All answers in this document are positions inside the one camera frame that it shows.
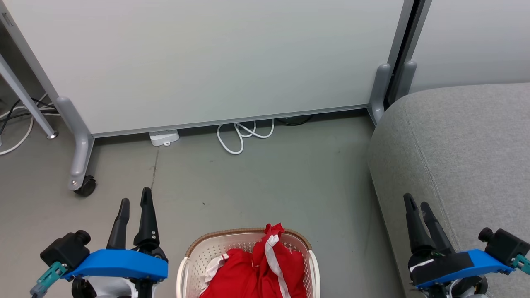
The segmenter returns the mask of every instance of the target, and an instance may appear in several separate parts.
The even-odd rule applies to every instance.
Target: black wheel
[[[72,282],[72,296],[74,298],[95,298],[98,295],[90,282],[78,275]]]
[[[88,197],[96,189],[96,180],[92,176],[85,176],[83,184],[74,192],[82,197]]]
[[[486,278],[483,278],[475,286],[475,294],[483,294],[483,295],[485,295],[487,291],[488,291],[488,280]]]

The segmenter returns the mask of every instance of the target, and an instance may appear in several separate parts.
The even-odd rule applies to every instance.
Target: white power adapter
[[[179,132],[176,129],[163,130],[161,132],[149,133],[153,146],[169,146],[171,142],[179,139]]]

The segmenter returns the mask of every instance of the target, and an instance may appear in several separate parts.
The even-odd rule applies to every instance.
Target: gray sofa
[[[426,201],[455,250],[484,227],[530,241],[530,83],[409,94],[382,116],[368,164],[407,297],[413,291],[403,194]],[[490,297],[530,297],[530,276],[488,275]]]

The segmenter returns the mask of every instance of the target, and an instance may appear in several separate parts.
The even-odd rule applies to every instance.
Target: concrete floor
[[[277,126],[269,139],[246,139],[239,156],[222,149],[215,127],[183,130],[169,147],[152,146],[146,134],[98,139],[90,165],[98,187],[88,198],[66,189],[74,140],[59,117],[49,118],[57,139],[47,140],[35,126],[20,148],[0,156],[3,296],[29,297],[46,270],[39,253],[68,232],[86,230],[89,249],[104,248],[124,197],[131,200],[132,248],[145,186],[153,188],[170,260],[157,297],[175,297],[179,263],[196,238],[278,222],[313,245],[322,297],[403,296],[366,165],[373,125],[364,111]],[[17,142],[28,121],[10,121],[0,151]],[[269,123],[259,131],[266,134]],[[222,136],[237,149],[235,132]],[[47,296],[71,297],[70,284],[59,281]]]

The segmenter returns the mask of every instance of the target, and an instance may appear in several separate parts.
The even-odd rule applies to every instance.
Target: whiteboard
[[[4,0],[92,134],[367,104],[403,0]]]
[[[410,93],[530,82],[530,2],[433,0],[412,60]]]

